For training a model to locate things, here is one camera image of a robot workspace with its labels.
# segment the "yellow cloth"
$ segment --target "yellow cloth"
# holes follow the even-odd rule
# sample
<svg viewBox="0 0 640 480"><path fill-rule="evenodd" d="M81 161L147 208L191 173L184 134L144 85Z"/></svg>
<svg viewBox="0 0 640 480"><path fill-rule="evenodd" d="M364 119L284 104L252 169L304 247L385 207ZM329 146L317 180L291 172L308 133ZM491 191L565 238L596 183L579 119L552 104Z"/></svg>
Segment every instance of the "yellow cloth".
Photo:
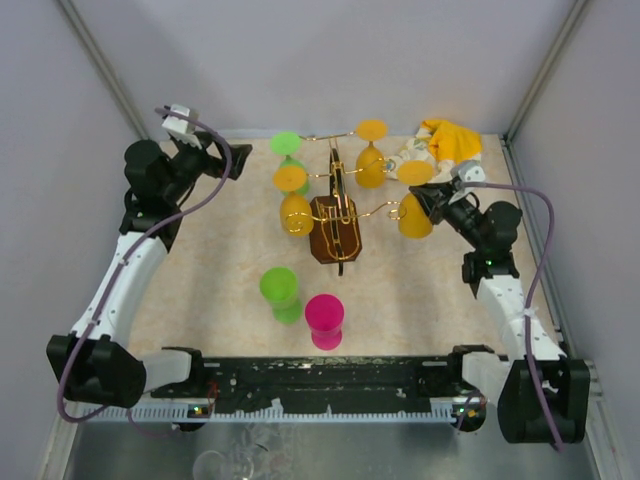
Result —
<svg viewBox="0 0 640 480"><path fill-rule="evenodd" d="M449 171L458 163L481 160L482 137L448 120L428 119L420 124L416 136L390 158L396 162L396 171L406 162L425 161L436 171L431 182L444 182L450 179Z"/></svg>
<svg viewBox="0 0 640 480"><path fill-rule="evenodd" d="M420 125L431 133L429 151L436 161L453 160L456 165L482 152L482 139L468 128L448 120L425 120Z"/></svg>

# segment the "yellow wine glass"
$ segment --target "yellow wine glass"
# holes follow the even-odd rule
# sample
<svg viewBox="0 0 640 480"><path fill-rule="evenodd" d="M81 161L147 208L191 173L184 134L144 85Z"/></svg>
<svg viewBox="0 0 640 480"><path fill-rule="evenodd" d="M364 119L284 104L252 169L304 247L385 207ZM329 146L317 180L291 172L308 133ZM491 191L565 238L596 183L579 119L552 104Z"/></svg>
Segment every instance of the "yellow wine glass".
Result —
<svg viewBox="0 0 640 480"><path fill-rule="evenodd" d="M386 179L386 162L373 142L384 138L387 125L382 120L364 120L356 128L356 134L369 142L356 160L356 182L364 188L378 188Z"/></svg>
<svg viewBox="0 0 640 480"><path fill-rule="evenodd" d="M289 235L304 237L313 230L311 205L300 194L289 193L280 204L280 225Z"/></svg>
<svg viewBox="0 0 640 480"><path fill-rule="evenodd" d="M425 215L420 202L412 193L407 193L402 199L398 211L406 212L398 220L398 230L405 237L424 238L433 230L431 220Z"/></svg>
<svg viewBox="0 0 640 480"><path fill-rule="evenodd" d="M423 160L410 160L398 168L397 175L399 182L415 187L433 178L433 167Z"/></svg>
<svg viewBox="0 0 640 480"><path fill-rule="evenodd" d="M282 192L298 191L306 182L307 172L296 165L280 167L273 175L273 184Z"/></svg>

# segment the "beige table surface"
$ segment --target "beige table surface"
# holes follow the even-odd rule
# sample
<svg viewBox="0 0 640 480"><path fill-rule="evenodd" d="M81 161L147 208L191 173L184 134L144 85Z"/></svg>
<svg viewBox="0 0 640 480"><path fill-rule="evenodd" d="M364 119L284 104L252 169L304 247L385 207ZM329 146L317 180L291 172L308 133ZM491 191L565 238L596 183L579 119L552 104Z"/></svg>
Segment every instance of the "beige table surface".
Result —
<svg viewBox="0 0 640 480"><path fill-rule="evenodd" d="M385 155L398 151L408 137L388 137L376 145ZM509 183L497 136L483 137L482 163L488 180ZM296 355L439 355L457 344L487 344L504 351L498 332L482 305L462 283L460 267L468 244L446 223L428 237L403 237L384 211L360 222L363 250L345 264L320 265L309 253L308 238L293 238L280 227L282 195L271 182L281 157L266 139L254 145L244 173L228 182L209 205L185 218L169 256L153 277L133 324L130 351L139 355L163 346L202 350L207 356ZM347 168L365 142L340 141ZM310 172L326 172L327 142L305 142L295 155ZM218 180L202 178L187 205L203 199ZM401 200L407 187L387 181L376 190L357 186L349 176L348 191L363 213L386 200ZM312 179L310 200L326 195L327 179ZM482 209L511 192L478 192ZM524 228L514 245L516 265L525 290L534 262ZM294 325L276 322L258 288L270 267L293 269L303 302L316 294L337 295L345 306L342 344L322 352L311 343L304 318ZM547 331L551 322L542 290L534 305Z"/></svg>

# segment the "white wall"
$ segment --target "white wall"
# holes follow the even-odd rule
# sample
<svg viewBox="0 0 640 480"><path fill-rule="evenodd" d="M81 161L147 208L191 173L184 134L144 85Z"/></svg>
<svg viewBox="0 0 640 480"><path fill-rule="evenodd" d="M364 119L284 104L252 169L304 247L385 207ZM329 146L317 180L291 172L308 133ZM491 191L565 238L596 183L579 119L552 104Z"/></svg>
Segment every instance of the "white wall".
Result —
<svg viewBox="0 0 640 480"><path fill-rule="evenodd" d="M55 415L45 347L108 265L134 136L54 2L5 2L0 31L0 476L31 480Z"/></svg>
<svg viewBox="0 0 640 480"><path fill-rule="evenodd" d="M572 4L74 2L148 126L154 106L178 101L218 129L260 135L345 131L372 116L392 132L427 116L503 132Z"/></svg>
<svg viewBox="0 0 640 480"><path fill-rule="evenodd" d="M555 202L551 268L569 330L595 361L640 478L638 22L637 1L592 3L516 153L526 182Z"/></svg>

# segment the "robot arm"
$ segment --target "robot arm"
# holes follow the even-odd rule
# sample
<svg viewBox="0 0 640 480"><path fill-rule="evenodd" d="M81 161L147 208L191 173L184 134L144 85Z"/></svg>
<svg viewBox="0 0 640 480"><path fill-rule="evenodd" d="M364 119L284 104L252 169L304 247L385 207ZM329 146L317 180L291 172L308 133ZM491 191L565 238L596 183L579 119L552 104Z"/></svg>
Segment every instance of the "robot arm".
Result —
<svg viewBox="0 0 640 480"><path fill-rule="evenodd" d="M552 442L526 361L528 316L536 374L560 438L566 443L580 442L585 433L589 370L583 360L569 359L553 342L533 309L525 310L525 294L511 253L522 211L499 201L481 212L465 198L472 190L466 182L485 180L477 162L465 162L452 173L450 182L409 190L433 224L446 221L474 248L464 256L462 279L488 310L508 356L505 363L492 352L464 353L462 379L497 405L507 441Z"/></svg>
<svg viewBox="0 0 640 480"><path fill-rule="evenodd" d="M195 112L179 105L173 105L171 110L186 118L195 117ZM92 314L109 290L106 303L100 309L102 314L70 370L64 390L68 400L130 408L144 392L198 375L202 356L197 350L168 348L140 360L126 350L138 306L173 245L180 220L145 238L126 262L125 252L149 228L180 212L178 201L202 174L218 178L225 167L223 159L206 151L216 143L211 134L195 132L189 122L172 116L165 119L163 127L178 153L169 158L151 140L140 140L127 149L125 176L131 188L125 195L126 213L111 265L71 333L54 335L47 345L47 357L60 381L73 348L87 331ZM231 147L229 178L236 180L240 176L251 150L251 145ZM117 268L121 271L115 277L113 273Z"/></svg>

